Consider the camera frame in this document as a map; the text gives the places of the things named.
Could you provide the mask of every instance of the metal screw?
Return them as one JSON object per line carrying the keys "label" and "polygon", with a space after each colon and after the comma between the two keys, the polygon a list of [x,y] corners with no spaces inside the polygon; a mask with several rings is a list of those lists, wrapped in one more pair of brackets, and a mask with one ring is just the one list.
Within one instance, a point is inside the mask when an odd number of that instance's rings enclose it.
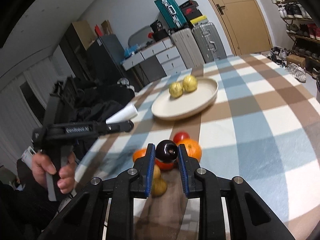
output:
{"label": "metal screw", "polygon": [[90,182],[92,185],[97,185],[100,182],[100,178],[97,178],[97,177],[92,178]]}
{"label": "metal screw", "polygon": [[205,168],[198,168],[198,169],[197,169],[197,172],[198,172],[199,174],[205,174],[205,173],[207,172],[207,170],[206,170]]}
{"label": "metal screw", "polygon": [[131,168],[131,169],[128,169],[128,174],[130,175],[134,175],[136,174],[138,171],[135,169],[135,168]]}
{"label": "metal screw", "polygon": [[241,177],[235,177],[234,178],[235,183],[241,184],[243,182],[243,179]]}

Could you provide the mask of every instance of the door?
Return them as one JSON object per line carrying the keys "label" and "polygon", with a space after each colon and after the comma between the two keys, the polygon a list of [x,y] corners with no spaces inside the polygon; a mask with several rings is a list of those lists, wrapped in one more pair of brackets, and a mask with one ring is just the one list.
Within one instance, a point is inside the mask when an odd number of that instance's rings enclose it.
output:
{"label": "door", "polygon": [[267,51],[270,36],[255,0],[211,0],[236,55]]}

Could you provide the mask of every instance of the teal suitcase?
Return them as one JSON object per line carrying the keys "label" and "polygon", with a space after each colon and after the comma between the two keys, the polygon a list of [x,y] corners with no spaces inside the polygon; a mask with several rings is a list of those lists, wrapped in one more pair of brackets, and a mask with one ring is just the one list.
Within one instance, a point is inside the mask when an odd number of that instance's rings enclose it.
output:
{"label": "teal suitcase", "polygon": [[188,25],[186,18],[175,0],[156,0],[155,4],[170,29],[181,29],[184,25]]}

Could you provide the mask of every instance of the orange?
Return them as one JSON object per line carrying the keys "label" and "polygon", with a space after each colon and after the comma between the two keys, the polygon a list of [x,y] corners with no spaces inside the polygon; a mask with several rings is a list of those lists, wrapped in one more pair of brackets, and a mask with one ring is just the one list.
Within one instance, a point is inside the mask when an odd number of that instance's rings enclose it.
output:
{"label": "orange", "polygon": [[147,151],[147,148],[142,148],[140,150],[135,151],[134,154],[132,155],[133,162],[135,162],[136,159],[140,157],[144,157],[146,155],[146,151]]}
{"label": "orange", "polygon": [[202,156],[202,150],[198,142],[188,138],[188,139],[183,139],[179,141],[177,145],[179,144],[185,145],[189,157],[196,158],[198,162],[200,162],[201,156]]}
{"label": "orange", "polygon": [[162,163],[156,159],[155,164],[162,170],[162,171],[169,171],[174,168],[174,163]]}

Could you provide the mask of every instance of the tray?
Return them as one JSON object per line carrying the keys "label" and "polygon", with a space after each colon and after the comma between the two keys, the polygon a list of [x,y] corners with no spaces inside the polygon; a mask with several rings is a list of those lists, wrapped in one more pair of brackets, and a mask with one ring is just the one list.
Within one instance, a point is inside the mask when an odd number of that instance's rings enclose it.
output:
{"label": "tray", "polygon": [[197,80],[198,89],[192,93],[183,93],[179,98],[172,98],[169,89],[165,90],[152,104],[153,115],[174,121],[193,116],[207,108],[216,99],[218,83],[204,77]]}

